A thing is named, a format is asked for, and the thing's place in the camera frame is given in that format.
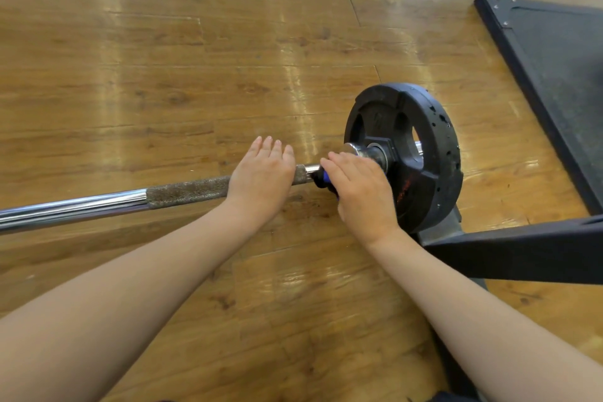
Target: knurled grip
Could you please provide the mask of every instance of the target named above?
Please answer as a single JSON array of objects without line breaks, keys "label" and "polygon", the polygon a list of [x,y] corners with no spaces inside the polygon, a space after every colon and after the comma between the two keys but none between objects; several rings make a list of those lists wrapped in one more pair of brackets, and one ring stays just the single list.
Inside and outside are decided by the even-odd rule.
[{"label": "knurled grip", "polygon": [[[226,176],[153,186],[147,188],[147,203],[149,208],[156,209],[226,197],[229,181],[230,176]],[[305,166],[298,164],[292,184],[303,184],[311,181],[312,179],[306,173]]]}]

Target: right hand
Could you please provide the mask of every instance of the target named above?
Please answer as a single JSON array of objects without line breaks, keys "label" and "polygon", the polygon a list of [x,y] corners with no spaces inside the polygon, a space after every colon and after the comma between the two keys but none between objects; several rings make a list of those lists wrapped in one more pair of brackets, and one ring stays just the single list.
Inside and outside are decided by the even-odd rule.
[{"label": "right hand", "polygon": [[340,202],[337,211],[367,249],[403,232],[398,226],[391,186],[377,162],[350,153],[329,153],[320,165],[329,174]]}]

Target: left hand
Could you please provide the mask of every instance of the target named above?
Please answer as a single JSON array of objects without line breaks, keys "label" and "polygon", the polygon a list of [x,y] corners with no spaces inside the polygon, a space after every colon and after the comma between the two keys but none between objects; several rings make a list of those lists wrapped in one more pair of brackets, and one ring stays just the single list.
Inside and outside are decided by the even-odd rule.
[{"label": "left hand", "polygon": [[230,177],[228,196],[237,212],[244,213],[259,229],[283,208],[293,183],[296,159],[293,148],[272,137],[258,137]]}]

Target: forearm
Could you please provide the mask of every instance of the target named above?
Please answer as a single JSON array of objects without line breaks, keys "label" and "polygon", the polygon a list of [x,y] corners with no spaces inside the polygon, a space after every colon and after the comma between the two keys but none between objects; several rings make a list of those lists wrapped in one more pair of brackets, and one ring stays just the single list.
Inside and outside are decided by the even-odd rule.
[{"label": "forearm", "polygon": [[401,232],[370,249],[496,402],[600,400],[603,368]]},{"label": "forearm", "polygon": [[224,202],[0,321],[0,399],[96,401],[188,296],[256,231]]}]

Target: weight plate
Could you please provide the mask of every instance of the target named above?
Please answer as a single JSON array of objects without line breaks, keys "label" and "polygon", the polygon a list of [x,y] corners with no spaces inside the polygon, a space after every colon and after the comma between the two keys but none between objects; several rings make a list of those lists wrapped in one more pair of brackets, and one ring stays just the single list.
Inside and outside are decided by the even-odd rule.
[{"label": "weight plate", "polygon": [[435,226],[454,208],[463,185],[458,140],[446,111],[426,89],[403,83],[365,89],[348,117],[344,142],[389,145],[394,162],[387,177],[406,232]]}]

